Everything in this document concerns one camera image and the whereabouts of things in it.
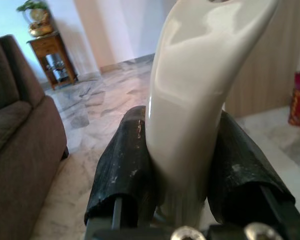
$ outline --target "black foam padding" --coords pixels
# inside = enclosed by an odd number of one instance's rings
[[[96,168],[84,222],[111,217],[114,202],[122,197],[125,221],[137,226],[138,219],[153,217],[157,185],[145,137],[145,106],[130,109],[102,154]]]
[[[267,186],[276,199],[291,201],[286,185],[255,142],[226,112],[222,113],[210,169],[208,202],[220,223],[245,223],[267,214],[260,196]]]

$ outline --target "wooden wall panel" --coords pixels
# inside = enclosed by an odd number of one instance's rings
[[[236,77],[226,111],[243,117],[288,105],[299,56],[300,0],[281,0]]]

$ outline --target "brown sofa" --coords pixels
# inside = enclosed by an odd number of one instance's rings
[[[29,239],[60,160],[65,129],[11,35],[0,37],[0,240]]]

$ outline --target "sofa armrest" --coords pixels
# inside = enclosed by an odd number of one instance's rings
[[[0,37],[0,45],[9,62],[21,100],[36,107],[45,93],[12,35]]]

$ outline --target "sofa leg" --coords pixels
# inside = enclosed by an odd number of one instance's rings
[[[65,150],[64,150],[64,152],[63,152],[63,154],[62,154],[61,160],[66,159],[68,156],[69,156],[69,149],[68,149],[68,147],[66,146],[66,147],[65,147]]]

